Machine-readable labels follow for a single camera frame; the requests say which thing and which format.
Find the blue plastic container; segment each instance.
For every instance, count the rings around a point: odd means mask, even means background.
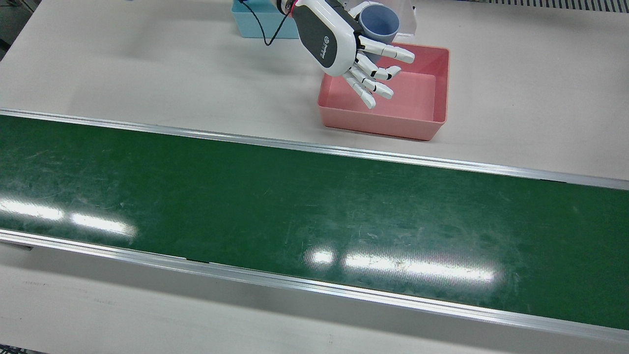
[[[262,24],[262,27],[264,27],[264,33],[267,35],[267,38],[270,39],[273,37],[273,33],[275,33],[277,27],[284,18],[284,15],[281,14],[269,0],[247,0],[247,5],[251,7],[260,19],[260,23]],[[238,2],[238,0],[233,0],[231,13],[234,15],[234,19],[236,19],[236,24],[238,25],[238,30],[243,37],[262,38],[262,32],[260,31],[258,22],[255,20],[251,12],[249,12],[243,4]],[[284,26],[277,34],[277,37],[299,38],[295,20],[287,18],[284,22]]]

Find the green conveyor belt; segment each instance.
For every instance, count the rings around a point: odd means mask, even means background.
[[[1,116],[0,228],[629,329],[623,190]]]

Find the pink plastic bin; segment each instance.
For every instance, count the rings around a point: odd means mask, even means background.
[[[376,107],[368,109],[342,76],[325,75],[319,93],[319,111],[326,127],[430,140],[446,121],[450,52],[445,48],[394,43],[415,53],[406,64],[385,58],[378,66],[397,65],[403,72],[386,84],[391,100],[374,95]]]

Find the metal edge strip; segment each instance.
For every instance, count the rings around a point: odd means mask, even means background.
[[[304,152],[318,152],[322,154],[359,157],[378,161],[389,161],[395,163],[415,164],[420,166],[456,169],[460,171],[480,172],[489,174],[499,174],[534,180],[548,180],[565,182],[575,185],[597,186],[619,190],[629,190],[628,180],[618,180],[613,178],[583,176],[579,174],[543,171],[539,169],[517,168],[501,166],[497,164],[474,163],[454,159],[442,159],[438,157],[415,156],[409,154],[398,154],[394,152],[381,152],[367,149],[356,149],[351,147],[328,146],[323,144],[295,142],[290,140],[279,140],[271,138],[250,137],[246,135],[224,134],[217,132],[206,132],[202,130],[166,127],[161,125],[150,125],[142,123],[121,122],[116,120],[104,120],[96,118],[75,117],[70,115],[58,115],[51,113],[41,113],[33,111],[15,110],[0,108],[0,114],[14,117],[34,118],[41,120],[51,120],[55,122],[75,123],[81,125],[92,125],[97,127],[118,128],[124,130],[134,130],[138,132],[151,132],[164,135],[177,135],[182,137],[194,137],[197,139],[218,140],[225,142],[237,142],[256,146],[278,147],[282,149],[297,150]]]
[[[629,331],[623,329],[607,328],[593,324],[584,324],[561,319],[486,309],[471,305],[455,304],[441,300],[431,300],[409,295],[399,295],[347,285],[337,285],[333,283],[319,282],[316,280],[248,270],[234,266],[219,265],[216,263],[200,263],[189,261],[180,257],[82,243],[67,239],[57,239],[55,237],[29,234],[20,231],[0,229],[0,241],[20,244],[23,246],[39,246],[81,254],[89,254],[138,265],[243,282],[252,285],[273,287],[283,290],[301,290],[339,296],[347,299],[363,300],[377,304],[393,305],[416,311],[470,319],[473,321],[534,329],[582,338],[629,343]]]

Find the logo on robotic hand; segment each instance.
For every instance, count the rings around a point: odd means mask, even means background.
[[[323,37],[323,45],[321,46],[321,59],[325,59],[325,53],[328,51],[328,44],[330,43],[330,38],[328,36]]]

